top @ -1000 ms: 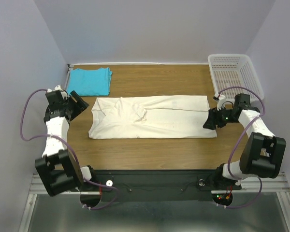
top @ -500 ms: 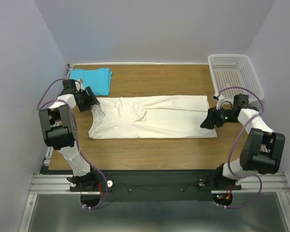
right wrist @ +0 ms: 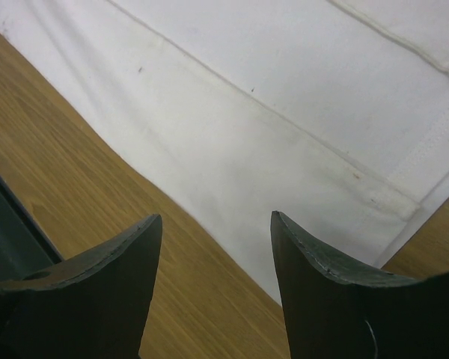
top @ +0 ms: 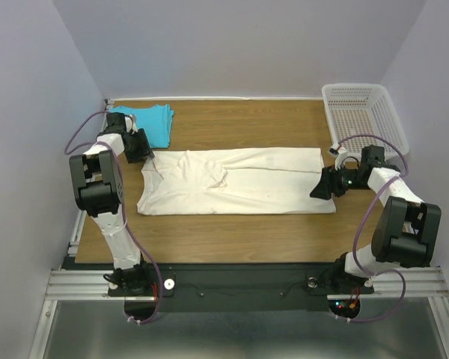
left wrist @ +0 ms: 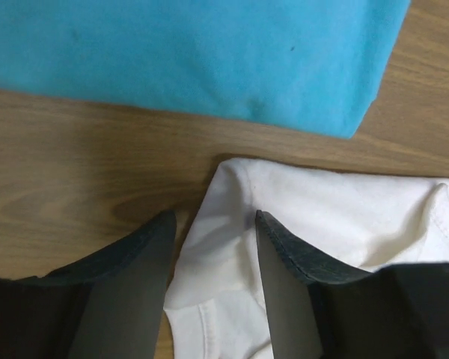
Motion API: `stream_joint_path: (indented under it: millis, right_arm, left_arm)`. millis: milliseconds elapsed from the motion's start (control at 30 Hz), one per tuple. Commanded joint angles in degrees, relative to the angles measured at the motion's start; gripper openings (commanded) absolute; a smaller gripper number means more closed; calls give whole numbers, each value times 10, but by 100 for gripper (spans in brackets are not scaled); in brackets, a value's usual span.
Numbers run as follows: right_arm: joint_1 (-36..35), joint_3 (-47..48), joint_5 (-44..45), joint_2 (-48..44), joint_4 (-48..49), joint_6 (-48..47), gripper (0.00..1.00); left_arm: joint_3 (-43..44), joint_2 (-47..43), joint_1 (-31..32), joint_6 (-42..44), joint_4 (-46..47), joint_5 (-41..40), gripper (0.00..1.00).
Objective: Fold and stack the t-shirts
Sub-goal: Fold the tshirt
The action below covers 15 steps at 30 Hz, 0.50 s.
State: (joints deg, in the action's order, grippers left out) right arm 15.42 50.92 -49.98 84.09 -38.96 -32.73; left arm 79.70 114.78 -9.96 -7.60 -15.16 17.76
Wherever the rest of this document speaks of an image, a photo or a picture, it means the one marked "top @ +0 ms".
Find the white t-shirt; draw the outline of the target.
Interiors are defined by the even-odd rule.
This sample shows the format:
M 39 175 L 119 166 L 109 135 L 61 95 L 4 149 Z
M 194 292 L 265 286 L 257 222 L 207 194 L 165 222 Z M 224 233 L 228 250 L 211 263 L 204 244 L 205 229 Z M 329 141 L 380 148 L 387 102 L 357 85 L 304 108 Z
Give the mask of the white t-shirt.
M 321 177 L 318 148 L 157 151 L 141 169 L 142 215 L 332 214 L 311 197 Z

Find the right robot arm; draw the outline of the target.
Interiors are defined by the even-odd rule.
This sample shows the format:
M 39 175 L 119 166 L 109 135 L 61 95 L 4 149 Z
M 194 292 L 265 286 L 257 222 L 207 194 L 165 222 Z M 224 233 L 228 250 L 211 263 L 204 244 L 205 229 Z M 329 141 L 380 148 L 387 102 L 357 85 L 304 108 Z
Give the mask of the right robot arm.
M 356 168 L 347 168 L 347 151 L 333 144 L 335 163 L 322 169 L 312 198 L 330 200 L 350 189 L 371 189 L 383 205 L 371 243 L 342 254 L 327 275 L 326 285 L 343 293 L 364 287 L 375 274 L 398 268 L 424 268 L 433 257 L 442 211 L 424 202 L 405 183 L 403 170 L 385 158 L 384 147 L 361 151 Z

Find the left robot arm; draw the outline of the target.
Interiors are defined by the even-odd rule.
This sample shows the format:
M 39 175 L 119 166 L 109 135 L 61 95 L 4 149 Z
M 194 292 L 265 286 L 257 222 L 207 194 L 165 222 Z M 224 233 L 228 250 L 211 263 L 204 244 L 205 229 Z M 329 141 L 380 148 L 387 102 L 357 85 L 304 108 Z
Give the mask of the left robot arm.
M 99 227 L 112 253 L 113 272 L 106 274 L 112 295 L 141 296 L 158 291 L 147 261 L 151 257 L 140 248 L 127 223 L 123 173 L 118 156 L 127 162 L 145 163 L 154 158 L 153 150 L 135 116 L 121 112 L 98 111 L 106 125 L 95 141 L 71 147 L 79 131 L 75 131 L 64 148 L 69 157 L 70 175 L 76 205 Z

